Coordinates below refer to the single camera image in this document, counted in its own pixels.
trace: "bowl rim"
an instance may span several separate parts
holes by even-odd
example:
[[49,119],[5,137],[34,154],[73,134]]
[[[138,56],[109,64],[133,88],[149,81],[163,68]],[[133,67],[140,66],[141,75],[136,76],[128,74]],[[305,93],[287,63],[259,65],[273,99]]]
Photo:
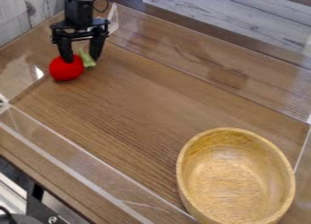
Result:
[[236,127],[217,127],[213,129],[209,129],[207,131],[203,131],[201,133],[199,133],[197,135],[195,135],[188,142],[184,144],[183,149],[180,151],[179,157],[177,157],[177,162],[176,162],[176,178],[177,178],[177,185],[179,185],[179,192],[180,192],[180,196],[184,197],[187,199],[187,201],[189,202],[191,206],[196,209],[196,211],[199,212],[199,214],[204,217],[207,217],[209,220],[212,220],[215,223],[223,224],[220,223],[217,220],[212,219],[211,217],[208,217],[199,209],[199,207],[195,205],[195,202],[192,201],[191,197],[189,197],[189,193],[187,191],[185,185],[183,183],[183,158],[184,158],[184,154],[187,152],[187,149],[193,145],[193,143],[201,138],[204,137],[207,134],[217,132],[217,131],[231,131],[231,132],[239,132],[243,133],[245,135],[249,135],[255,138],[257,138],[259,140],[261,140],[265,145],[272,148],[272,150],[276,151],[277,156],[280,157],[280,160],[283,161],[284,165],[285,165],[285,171],[287,174],[289,176],[289,192],[288,192],[288,196],[287,199],[283,202],[283,205],[280,206],[280,208],[277,209],[277,211],[265,219],[260,219],[256,220],[255,222],[252,222],[252,224],[268,224],[268,223],[275,223],[284,215],[284,213],[287,212],[293,197],[295,197],[295,176],[293,176],[293,170],[291,167],[291,163],[285,157],[285,155],[283,154],[283,152],[280,151],[280,149],[277,148],[277,146],[269,141],[267,140],[264,137],[261,137],[260,135],[257,135],[256,133],[241,129],[241,128],[236,128]]

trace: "wooden bowl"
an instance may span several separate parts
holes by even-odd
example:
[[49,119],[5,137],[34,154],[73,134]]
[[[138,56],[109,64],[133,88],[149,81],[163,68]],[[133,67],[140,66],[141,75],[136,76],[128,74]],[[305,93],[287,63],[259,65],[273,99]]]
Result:
[[177,159],[183,204],[200,223],[277,223],[291,205],[291,164],[263,137],[237,128],[195,136]]

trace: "wooden wall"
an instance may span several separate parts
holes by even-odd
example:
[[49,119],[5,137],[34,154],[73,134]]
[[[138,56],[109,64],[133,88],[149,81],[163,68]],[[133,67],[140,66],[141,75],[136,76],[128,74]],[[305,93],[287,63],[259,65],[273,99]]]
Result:
[[265,43],[303,52],[311,7],[287,0],[142,0]]
[[0,0],[0,46],[62,9],[62,0]]

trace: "red ball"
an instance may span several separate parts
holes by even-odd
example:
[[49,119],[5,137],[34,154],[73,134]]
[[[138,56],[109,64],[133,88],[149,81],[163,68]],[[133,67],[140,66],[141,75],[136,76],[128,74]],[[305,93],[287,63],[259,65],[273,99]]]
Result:
[[62,58],[56,57],[49,64],[49,74],[56,81],[69,81],[80,77],[84,72],[82,59],[73,55],[73,62],[65,63]]

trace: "wooden table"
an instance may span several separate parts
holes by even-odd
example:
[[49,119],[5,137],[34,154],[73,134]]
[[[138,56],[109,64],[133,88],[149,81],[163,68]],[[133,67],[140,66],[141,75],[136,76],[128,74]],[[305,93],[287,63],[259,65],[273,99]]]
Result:
[[[14,98],[0,114],[0,154],[94,223],[195,223],[176,188],[183,144],[205,129],[245,128],[295,166],[309,128],[311,73],[117,9],[120,28],[96,68],[66,83],[45,76],[16,97],[6,83],[1,92]],[[33,65],[46,69],[57,54],[46,27],[58,18],[1,49],[0,76],[17,68],[4,81]],[[307,223],[311,211],[297,203],[281,223]]]

